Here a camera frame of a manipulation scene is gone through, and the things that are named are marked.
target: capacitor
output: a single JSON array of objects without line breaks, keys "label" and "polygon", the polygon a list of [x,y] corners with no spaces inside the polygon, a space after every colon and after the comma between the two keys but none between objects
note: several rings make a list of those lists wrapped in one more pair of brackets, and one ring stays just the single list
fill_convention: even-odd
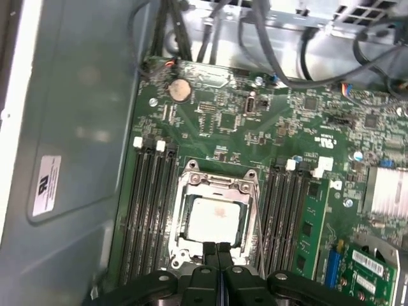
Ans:
[{"label": "capacitor", "polygon": [[300,163],[301,161],[303,161],[303,157],[302,157],[302,156],[299,156],[299,155],[294,155],[294,156],[292,157],[292,159],[293,159],[294,161],[296,161],[297,163]]},{"label": "capacitor", "polygon": [[385,223],[381,222],[380,220],[371,220],[371,225],[375,228],[385,228]]},{"label": "capacitor", "polygon": [[362,292],[362,291],[357,292],[357,298],[358,298],[360,301],[364,301],[364,300],[365,300],[364,292]]},{"label": "capacitor", "polygon": [[352,161],[358,161],[361,162],[364,160],[364,154],[362,151],[356,151],[350,154],[349,159]]}]

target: gray panel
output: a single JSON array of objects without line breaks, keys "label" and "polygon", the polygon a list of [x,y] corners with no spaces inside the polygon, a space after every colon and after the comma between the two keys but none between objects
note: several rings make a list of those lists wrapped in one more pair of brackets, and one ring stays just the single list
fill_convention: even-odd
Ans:
[{"label": "gray panel", "polygon": [[[107,265],[136,83],[126,24],[141,2],[44,0],[0,248],[1,305],[79,305]],[[139,47],[156,7],[136,18]],[[43,155],[62,156],[55,208],[32,218]]]}]

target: white label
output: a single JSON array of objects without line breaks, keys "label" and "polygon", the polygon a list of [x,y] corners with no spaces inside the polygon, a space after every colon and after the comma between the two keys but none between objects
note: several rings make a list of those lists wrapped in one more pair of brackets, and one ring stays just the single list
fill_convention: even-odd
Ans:
[{"label": "white label", "polygon": [[364,277],[357,275],[357,283],[363,286],[366,290],[371,292],[373,295],[375,294],[375,285],[366,280]]},{"label": "white label", "polygon": [[371,260],[366,255],[357,252],[356,250],[353,251],[353,260],[365,268],[369,269],[370,271],[374,272],[378,276],[383,277],[384,267],[379,263],[376,263],[374,260]]},{"label": "white label", "polygon": [[33,217],[54,209],[61,156],[43,156],[38,175]]}]

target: integrated circuit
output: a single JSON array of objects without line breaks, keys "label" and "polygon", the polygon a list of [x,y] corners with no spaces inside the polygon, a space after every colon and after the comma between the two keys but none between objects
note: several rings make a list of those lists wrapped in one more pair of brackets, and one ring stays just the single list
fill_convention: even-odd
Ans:
[{"label": "integrated circuit", "polygon": [[377,127],[377,124],[378,124],[377,115],[368,114],[367,116],[365,116],[364,127],[369,129],[375,129]]},{"label": "integrated circuit", "polygon": [[305,98],[304,109],[305,110],[316,110],[317,109],[318,100],[315,97],[307,96]]}]

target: black memory slot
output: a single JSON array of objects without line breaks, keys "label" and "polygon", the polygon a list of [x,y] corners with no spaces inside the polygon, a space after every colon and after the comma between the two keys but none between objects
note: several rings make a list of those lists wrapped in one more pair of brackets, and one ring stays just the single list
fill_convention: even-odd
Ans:
[{"label": "black memory slot", "polygon": [[280,241],[280,248],[277,252],[276,259],[277,259],[277,264],[275,269],[276,270],[287,270],[288,268],[284,266],[284,256],[286,253],[286,249],[288,247],[289,243],[289,223],[290,223],[290,218],[293,213],[292,209],[292,199],[293,199],[293,193],[291,191],[295,190],[295,185],[296,185],[296,175],[287,175],[286,180],[287,180],[287,188],[284,191],[283,198],[282,198],[282,212],[280,214],[280,219],[278,221],[279,227],[278,227],[278,232],[277,232],[277,238]]},{"label": "black memory slot", "polygon": [[293,264],[293,254],[295,253],[296,243],[299,237],[299,231],[300,231],[300,226],[301,226],[300,221],[302,220],[303,206],[305,204],[309,182],[310,182],[310,177],[307,177],[306,175],[303,175],[300,177],[300,181],[299,181],[300,188],[299,188],[299,193],[298,193],[297,206],[295,207],[295,210],[293,212],[295,219],[293,221],[293,229],[292,229],[293,236],[291,240],[292,244],[290,247],[290,256],[288,256],[288,259],[289,259],[288,267],[289,268],[291,268]]},{"label": "black memory slot", "polygon": [[144,180],[140,184],[141,188],[139,189],[136,197],[136,205],[139,207],[137,211],[137,215],[135,216],[135,222],[133,226],[136,227],[136,239],[135,243],[133,244],[133,251],[132,251],[132,264],[131,264],[131,277],[139,275],[140,273],[140,258],[142,256],[143,250],[141,248],[142,239],[145,234],[144,232],[144,224],[146,219],[146,209],[149,205],[149,197],[150,197],[150,184],[154,177],[154,163],[155,163],[155,155],[152,153],[149,157],[147,157],[146,162],[143,164],[142,175],[144,175]]},{"label": "black memory slot", "polygon": [[270,243],[268,246],[268,251],[266,253],[267,262],[267,272],[270,273],[274,271],[273,267],[276,265],[275,254],[279,250],[279,240],[276,237],[278,220],[281,214],[282,208],[282,195],[286,186],[286,176],[284,173],[277,173],[276,185],[273,187],[272,197],[270,199],[270,205],[272,206],[272,211],[269,216],[268,227],[270,228]]},{"label": "black memory slot", "polygon": [[159,220],[157,224],[157,235],[156,241],[153,244],[154,255],[152,257],[152,262],[154,267],[159,268],[159,262],[161,261],[161,248],[163,246],[163,240],[166,230],[166,220],[168,217],[168,212],[171,203],[171,193],[173,192],[173,186],[175,185],[175,165],[176,165],[177,151],[169,150],[167,152],[166,164],[168,172],[163,176],[162,186],[166,186],[160,190],[160,202],[159,202]]},{"label": "black memory slot", "polygon": [[267,274],[291,269],[308,181],[302,172],[270,168],[261,216]]},{"label": "black memory slot", "polygon": [[135,189],[140,186],[143,177],[141,175],[143,164],[145,162],[146,150],[142,149],[136,153],[135,170],[133,172],[133,192],[130,199],[130,204],[127,213],[126,228],[124,234],[124,256],[120,267],[120,284],[126,284],[129,280],[129,270],[131,266],[133,244],[136,236],[136,228],[133,226],[134,216],[137,214],[138,206],[134,205],[136,202],[137,193]]},{"label": "black memory slot", "polygon": [[166,163],[166,158],[164,154],[160,154],[159,156],[156,157],[156,164],[154,169],[154,177],[151,182],[150,190],[151,190],[151,197],[149,204],[147,205],[147,219],[146,219],[146,225],[145,225],[145,237],[144,241],[141,244],[140,248],[143,250],[142,254],[142,262],[141,262],[141,270],[139,271],[138,275],[142,274],[148,274],[149,270],[151,268],[151,262],[150,261],[150,247],[152,245],[152,239],[153,239],[153,229],[154,229],[154,223],[156,222],[156,214],[158,210],[158,200],[159,200],[159,193],[160,189],[163,188],[161,185],[161,179],[163,177],[163,173],[165,171],[165,163]]}]

